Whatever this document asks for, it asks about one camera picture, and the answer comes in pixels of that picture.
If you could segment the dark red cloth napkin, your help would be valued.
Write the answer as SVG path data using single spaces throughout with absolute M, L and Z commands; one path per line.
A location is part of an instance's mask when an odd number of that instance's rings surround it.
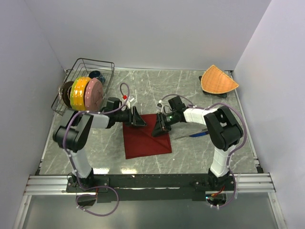
M 156 114 L 141 116 L 147 126 L 135 127 L 122 125 L 125 158 L 132 159 L 144 156 L 169 154 L 172 152 L 169 134 L 153 137 L 152 131 L 156 124 Z

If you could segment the blue handled knife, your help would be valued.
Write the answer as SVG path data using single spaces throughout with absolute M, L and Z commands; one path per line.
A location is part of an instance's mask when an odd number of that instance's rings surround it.
M 208 134 L 209 134 L 209 131 L 208 131 L 207 128 L 205 128 L 205 129 L 202 129 L 201 131 L 196 132 L 196 133 L 187 134 L 187 135 L 177 137 L 177 138 L 175 138 L 175 140 L 186 138 L 186 137 L 196 138 L 196 137 L 201 137 L 201 136 L 205 136 L 205 135 L 208 135 Z

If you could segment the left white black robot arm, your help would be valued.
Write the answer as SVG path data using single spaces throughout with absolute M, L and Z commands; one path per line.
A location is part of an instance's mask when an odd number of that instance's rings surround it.
M 84 191 L 95 186 L 93 168 L 89 164 L 84 147 L 92 125 L 109 129 L 116 123 L 127 126 L 144 127 L 147 123 L 141 118 L 135 106 L 125 107 L 126 101 L 110 97 L 100 113 L 67 110 L 57 130 L 53 132 L 53 141 L 62 148 L 72 165 L 72 184 Z

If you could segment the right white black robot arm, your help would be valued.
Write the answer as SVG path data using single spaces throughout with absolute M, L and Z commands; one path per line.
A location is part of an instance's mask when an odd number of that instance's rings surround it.
M 194 123 L 204 125 L 214 145 L 214 155 L 208 170 L 208 184 L 211 189 L 219 190 L 230 176 L 231 155 L 238 149 L 237 145 L 244 136 L 244 130 L 236 120 L 240 114 L 228 104 L 216 103 L 207 108 L 194 104 L 185 105 L 179 96 L 169 100 L 171 112 L 157 113 L 156 123 L 152 131 L 153 137 L 168 133 L 172 125 Z

